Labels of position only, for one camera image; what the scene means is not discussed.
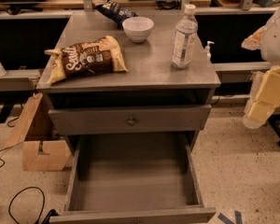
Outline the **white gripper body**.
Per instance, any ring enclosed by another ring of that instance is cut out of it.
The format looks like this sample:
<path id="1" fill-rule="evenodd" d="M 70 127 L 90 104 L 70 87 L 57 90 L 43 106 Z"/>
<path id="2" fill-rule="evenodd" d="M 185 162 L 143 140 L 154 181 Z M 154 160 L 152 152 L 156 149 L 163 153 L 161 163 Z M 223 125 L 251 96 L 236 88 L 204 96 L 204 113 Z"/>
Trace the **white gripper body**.
<path id="1" fill-rule="evenodd" d="M 245 105 L 243 122 L 266 122 L 280 106 L 280 65 L 270 70 L 256 72 L 249 100 Z"/>

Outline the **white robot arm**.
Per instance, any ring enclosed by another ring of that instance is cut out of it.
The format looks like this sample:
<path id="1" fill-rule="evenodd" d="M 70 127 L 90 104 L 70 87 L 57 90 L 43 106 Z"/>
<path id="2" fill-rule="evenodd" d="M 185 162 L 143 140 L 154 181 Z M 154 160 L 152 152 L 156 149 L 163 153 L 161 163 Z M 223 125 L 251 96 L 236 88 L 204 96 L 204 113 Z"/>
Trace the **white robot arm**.
<path id="1" fill-rule="evenodd" d="M 249 129 L 257 129 L 280 106 L 280 7 L 264 26 L 244 40 L 242 47 L 259 49 L 261 58 L 272 65 L 265 73 L 255 74 L 245 105 L 243 124 Z"/>

